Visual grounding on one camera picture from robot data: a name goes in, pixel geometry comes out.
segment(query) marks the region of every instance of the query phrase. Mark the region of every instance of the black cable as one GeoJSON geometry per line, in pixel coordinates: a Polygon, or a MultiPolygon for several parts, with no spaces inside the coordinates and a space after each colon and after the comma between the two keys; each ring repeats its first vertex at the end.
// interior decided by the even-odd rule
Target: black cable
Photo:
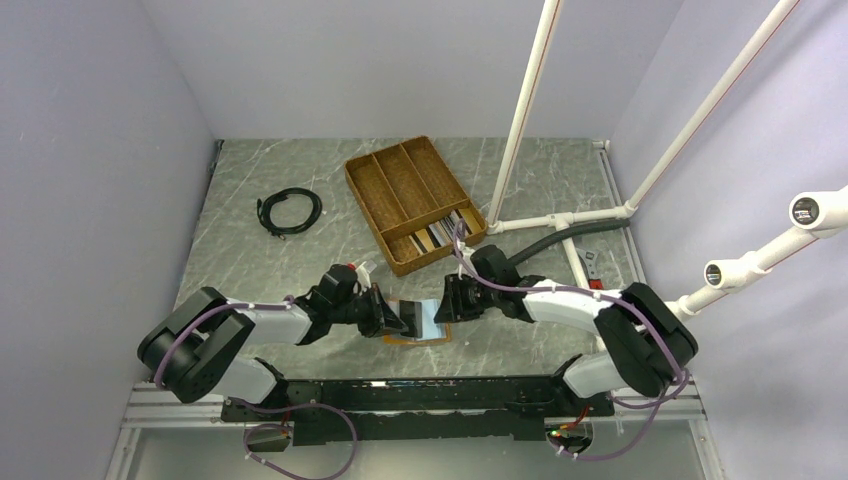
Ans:
{"type": "Polygon", "coordinates": [[[312,190],[300,187],[280,190],[266,198],[264,202],[261,198],[256,199],[256,216],[259,217],[259,223],[265,227],[265,230],[271,232],[271,235],[282,239],[285,239],[286,235],[303,233],[309,229],[309,227],[318,221],[318,218],[321,216],[322,208],[323,205],[321,204],[321,197],[316,195],[312,190]],[[300,225],[295,225],[294,227],[278,227],[277,225],[274,225],[273,221],[271,221],[271,209],[274,208],[274,205],[289,198],[289,195],[303,195],[305,197],[309,197],[309,199],[312,200],[312,213],[310,213],[309,218],[300,225]]]}
{"type": "Polygon", "coordinates": [[[547,237],[542,237],[529,247],[509,257],[509,263],[513,265],[518,265],[519,263],[526,262],[528,259],[530,259],[530,257],[538,254],[544,249],[550,247],[551,245],[557,242],[561,242],[567,238],[576,237],[579,235],[587,235],[590,233],[600,233],[609,230],[616,230],[619,228],[627,227],[629,225],[630,220],[626,218],[614,220],[600,220],[597,222],[590,223],[580,223],[568,227],[565,230],[558,230],[548,235],[547,237]]]}

